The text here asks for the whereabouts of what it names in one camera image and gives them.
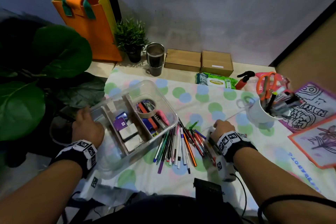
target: gray wall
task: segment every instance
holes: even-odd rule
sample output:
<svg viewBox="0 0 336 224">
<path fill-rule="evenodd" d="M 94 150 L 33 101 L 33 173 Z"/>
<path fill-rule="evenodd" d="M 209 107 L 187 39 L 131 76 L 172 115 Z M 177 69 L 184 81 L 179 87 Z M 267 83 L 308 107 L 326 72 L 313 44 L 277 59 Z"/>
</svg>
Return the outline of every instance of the gray wall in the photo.
<svg viewBox="0 0 336 224">
<path fill-rule="evenodd" d="M 150 41 L 188 51 L 231 52 L 269 65 L 334 0 L 118 0 Z"/>
</svg>

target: purple border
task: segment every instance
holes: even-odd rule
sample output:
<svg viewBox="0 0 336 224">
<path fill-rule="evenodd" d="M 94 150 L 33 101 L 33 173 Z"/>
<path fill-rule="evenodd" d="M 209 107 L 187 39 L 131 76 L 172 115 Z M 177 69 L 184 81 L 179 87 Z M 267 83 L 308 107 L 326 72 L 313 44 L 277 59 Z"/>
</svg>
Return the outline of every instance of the purple border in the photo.
<svg viewBox="0 0 336 224">
<path fill-rule="evenodd" d="M 314 83 L 314 82 L 307 82 L 307 83 L 306 83 L 305 85 L 303 85 L 301 88 L 299 88 L 299 89 L 297 89 L 296 91 L 294 91 L 294 93 L 297 93 L 298 91 L 300 91 L 301 89 L 303 89 L 303 88 L 304 88 L 305 86 L 307 86 L 308 84 L 313 84 L 314 86 L 316 86 L 316 87 L 318 87 L 319 89 L 321 89 L 323 93 L 329 95 L 330 97 L 332 97 L 333 99 L 336 100 L 336 95 L 335 95 L 335 94 L 331 93 L 329 90 L 325 90 L 325 89 L 322 88 L 320 85 L 318 85 L 318 84 L 316 84 L 316 83 Z M 281 122 L 282 125 L 284 125 L 286 128 L 288 128 L 288 129 L 289 129 L 291 132 L 293 132 L 293 133 L 296 133 L 296 132 L 298 132 L 298 131 L 301 131 L 301 130 L 294 130 L 294 129 L 292 129 L 291 127 L 289 127 L 289 126 L 287 125 L 287 123 L 283 122 L 282 120 L 279 120 L 279 121 Z"/>
</svg>

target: pink highlighter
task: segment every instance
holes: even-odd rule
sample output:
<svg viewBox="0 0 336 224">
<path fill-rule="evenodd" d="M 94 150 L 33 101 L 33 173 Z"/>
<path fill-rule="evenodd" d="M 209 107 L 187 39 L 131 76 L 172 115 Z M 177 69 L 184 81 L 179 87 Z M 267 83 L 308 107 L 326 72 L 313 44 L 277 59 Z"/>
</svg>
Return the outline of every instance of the pink highlighter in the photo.
<svg viewBox="0 0 336 224">
<path fill-rule="evenodd" d="M 167 119 L 165 113 L 162 110 L 157 110 L 156 113 L 160 116 L 161 120 L 169 126 L 169 120 Z"/>
</svg>

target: brown box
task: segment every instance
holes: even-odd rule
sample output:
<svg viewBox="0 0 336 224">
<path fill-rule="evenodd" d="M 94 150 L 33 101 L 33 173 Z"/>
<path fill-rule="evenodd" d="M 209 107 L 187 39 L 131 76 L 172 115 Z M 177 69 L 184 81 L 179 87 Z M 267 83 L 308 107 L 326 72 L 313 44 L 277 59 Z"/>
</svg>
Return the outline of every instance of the brown box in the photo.
<svg viewBox="0 0 336 224">
<path fill-rule="evenodd" d="M 202 52 L 201 72 L 230 76 L 233 72 L 231 55 L 223 52 Z"/>
<path fill-rule="evenodd" d="M 201 69 L 201 54 L 199 52 L 168 49 L 165 68 L 199 73 Z"/>
</svg>

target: red spray bottle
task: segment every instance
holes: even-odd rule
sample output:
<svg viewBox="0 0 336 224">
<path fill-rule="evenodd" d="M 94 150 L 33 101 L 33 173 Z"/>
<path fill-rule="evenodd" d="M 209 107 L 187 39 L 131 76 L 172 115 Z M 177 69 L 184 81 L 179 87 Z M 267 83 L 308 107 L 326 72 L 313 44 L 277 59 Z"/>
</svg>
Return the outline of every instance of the red spray bottle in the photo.
<svg viewBox="0 0 336 224">
<path fill-rule="evenodd" d="M 247 83 L 247 81 L 250 79 L 250 77 L 254 77 L 255 73 L 253 71 L 246 71 L 245 73 L 242 73 L 240 75 L 237 75 L 237 77 L 243 77 L 240 79 L 239 82 L 235 85 L 236 90 L 241 90 Z"/>
</svg>

